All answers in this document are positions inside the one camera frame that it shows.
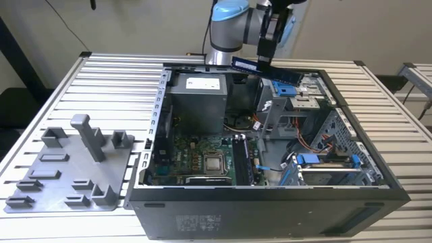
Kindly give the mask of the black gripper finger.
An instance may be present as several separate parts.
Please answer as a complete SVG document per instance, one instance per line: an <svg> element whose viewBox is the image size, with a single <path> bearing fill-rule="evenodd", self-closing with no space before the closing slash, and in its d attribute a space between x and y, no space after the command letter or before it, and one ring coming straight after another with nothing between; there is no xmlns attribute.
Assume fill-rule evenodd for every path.
<svg viewBox="0 0 432 243"><path fill-rule="evenodd" d="M257 44L257 70L265 72L275 56L276 42L260 39Z"/></svg>

